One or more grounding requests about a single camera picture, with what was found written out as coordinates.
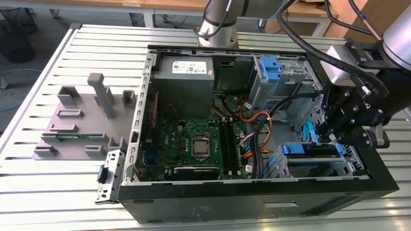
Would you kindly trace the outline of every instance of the ram slot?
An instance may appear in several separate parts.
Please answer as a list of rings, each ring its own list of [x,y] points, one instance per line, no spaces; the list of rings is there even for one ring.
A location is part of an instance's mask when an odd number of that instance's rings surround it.
[[[228,122],[226,125],[226,135],[227,135],[227,150],[230,153],[231,171],[232,175],[236,175],[240,167],[239,167],[239,158],[236,149],[236,139],[231,122]]]
[[[222,157],[223,157],[223,173],[228,174],[231,171],[231,160],[230,160],[230,153],[228,153],[228,142],[227,142],[227,121],[219,122],[219,132],[220,132],[220,150],[222,150]]]

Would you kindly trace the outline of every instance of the aluminum workbench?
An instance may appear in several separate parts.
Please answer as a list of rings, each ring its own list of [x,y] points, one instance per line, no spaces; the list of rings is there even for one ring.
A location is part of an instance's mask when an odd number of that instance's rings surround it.
[[[322,51],[341,39],[306,40]],[[147,45],[195,46],[191,30],[83,25],[71,29],[0,139],[0,230],[409,230],[411,227],[411,124],[399,113],[386,127],[391,147],[379,150],[401,190],[326,217],[140,225],[122,205],[95,205],[102,161],[35,161],[63,85],[92,93],[91,72],[114,94],[139,92]],[[301,51],[282,35],[239,33],[242,49]]]

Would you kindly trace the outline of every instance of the floor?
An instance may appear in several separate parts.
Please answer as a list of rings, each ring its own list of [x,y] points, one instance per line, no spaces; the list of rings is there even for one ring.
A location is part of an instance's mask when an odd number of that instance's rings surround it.
[[[111,25],[111,26],[132,26],[132,24],[144,26],[142,15],[131,15],[128,13],[106,13],[106,12],[83,12],[83,11],[60,11],[60,18],[54,19],[47,9],[34,9],[34,19],[39,30],[28,35],[32,47],[36,51],[35,58],[23,64],[14,64],[0,55],[0,73],[14,69],[38,69],[43,70],[52,53],[60,43],[67,29],[72,23]],[[155,17],[156,27],[194,29],[202,24],[202,18],[198,16],[170,15],[168,23],[163,23],[160,15]],[[256,19],[239,19],[238,31],[260,33]],[[3,112],[14,108],[23,102],[28,91],[39,77],[36,71],[15,71],[2,75],[3,79],[11,84],[8,91],[0,91],[0,135],[4,132],[10,121],[18,109]]]

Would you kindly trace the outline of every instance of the black trash bin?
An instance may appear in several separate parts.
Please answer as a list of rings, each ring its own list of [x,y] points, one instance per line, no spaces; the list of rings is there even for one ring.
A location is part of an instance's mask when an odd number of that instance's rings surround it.
[[[0,53],[12,63],[24,63],[35,57],[35,50],[19,24],[0,20]]]
[[[32,9],[0,7],[0,13],[7,21],[16,22],[26,34],[31,34],[38,30],[38,25],[32,18]]]

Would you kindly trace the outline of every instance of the green motherboard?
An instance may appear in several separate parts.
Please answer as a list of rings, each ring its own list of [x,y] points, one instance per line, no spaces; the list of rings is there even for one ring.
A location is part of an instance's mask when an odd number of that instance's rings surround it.
[[[224,147],[227,146],[224,139],[222,139],[220,120],[208,119],[186,119],[186,120],[163,120],[159,128],[158,136],[158,149],[156,151],[146,151],[146,161],[147,164],[159,167],[218,167],[220,169],[222,180],[246,179],[247,173],[244,172],[244,167],[240,165],[240,151],[238,148],[238,143],[240,137],[244,134],[244,124],[243,122],[230,122],[231,123],[231,133],[227,134],[232,136],[235,140],[234,148],[235,154],[231,154],[232,158],[230,162],[236,162],[234,165],[239,167],[238,171],[228,171],[227,164],[228,159],[224,157]],[[196,146],[196,140],[207,141],[207,148],[203,145]],[[208,157],[195,158],[196,149],[207,150]],[[164,169],[156,168],[151,169],[151,181],[152,180],[167,180],[162,179],[162,172]]]

